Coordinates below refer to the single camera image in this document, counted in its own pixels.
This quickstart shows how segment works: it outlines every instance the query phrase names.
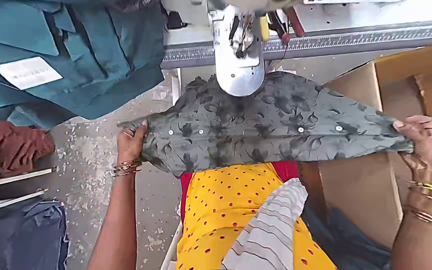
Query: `teal fabric pile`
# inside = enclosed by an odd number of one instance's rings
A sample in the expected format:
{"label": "teal fabric pile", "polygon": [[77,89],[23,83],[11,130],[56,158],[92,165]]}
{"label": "teal fabric pile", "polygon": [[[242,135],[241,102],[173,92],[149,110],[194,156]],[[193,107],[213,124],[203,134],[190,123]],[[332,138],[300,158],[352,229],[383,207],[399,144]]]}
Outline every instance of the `teal fabric pile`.
{"label": "teal fabric pile", "polygon": [[0,121],[49,129],[95,119],[164,79],[159,5],[122,12],[71,2],[0,0],[0,64],[41,57],[63,77],[20,90],[0,75]]}

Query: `white paper tag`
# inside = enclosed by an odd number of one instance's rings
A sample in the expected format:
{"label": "white paper tag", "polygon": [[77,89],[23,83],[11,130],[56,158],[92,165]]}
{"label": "white paper tag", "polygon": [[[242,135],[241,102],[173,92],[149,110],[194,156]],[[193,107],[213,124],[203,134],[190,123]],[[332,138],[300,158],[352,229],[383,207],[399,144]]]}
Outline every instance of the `white paper tag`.
{"label": "white paper tag", "polygon": [[0,74],[20,90],[63,79],[56,70],[39,56],[1,64]]}

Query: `gray floral fabric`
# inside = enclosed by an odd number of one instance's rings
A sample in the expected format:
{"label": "gray floral fabric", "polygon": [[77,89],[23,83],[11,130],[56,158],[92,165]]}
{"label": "gray floral fabric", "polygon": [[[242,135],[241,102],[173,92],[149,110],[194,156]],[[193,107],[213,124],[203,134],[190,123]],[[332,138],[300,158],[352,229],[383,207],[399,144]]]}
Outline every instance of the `gray floral fabric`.
{"label": "gray floral fabric", "polygon": [[[142,157],[179,177],[234,164],[320,161],[378,151],[412,152],[393,119],[301,76],[266,74],[252,95],[236,97],[212,77],[196,78],[175,106],[146,117]],[[119,124],[135,129],[143,119]]]}

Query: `woman's right hand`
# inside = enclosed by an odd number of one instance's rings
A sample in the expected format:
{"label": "woman's right hand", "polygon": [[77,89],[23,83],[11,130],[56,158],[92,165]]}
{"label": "woman's right hand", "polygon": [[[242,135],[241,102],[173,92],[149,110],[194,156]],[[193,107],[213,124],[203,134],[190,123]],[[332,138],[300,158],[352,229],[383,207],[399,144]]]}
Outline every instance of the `woman's right hand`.
{"label": "woman's right hand", "polygon": [[394,128],[402,135],[414,141],[414,153],[404,156],[413,170],[432,173],[432,117],[416,115],[404,122],[395,121]]}

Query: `measuring ruler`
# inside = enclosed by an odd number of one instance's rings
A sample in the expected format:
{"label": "measuring ruler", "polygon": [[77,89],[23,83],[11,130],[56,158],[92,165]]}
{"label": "measuring ruler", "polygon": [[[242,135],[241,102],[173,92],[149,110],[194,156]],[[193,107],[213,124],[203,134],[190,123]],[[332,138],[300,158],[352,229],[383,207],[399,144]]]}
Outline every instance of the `measuring ruler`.
{"label": "measuring ruler", "polygon": [[[291,52],[306,49],[323,49],[351,45],[377,44],[392,41],[432,39],[432,25],[361,31],[356,33],[328,34],[292,38],[287,47],[279,39],[262,43],[262,52]],[[213,45],[170,48],[165,50],[163,65],[172,61],[214,58]]]}

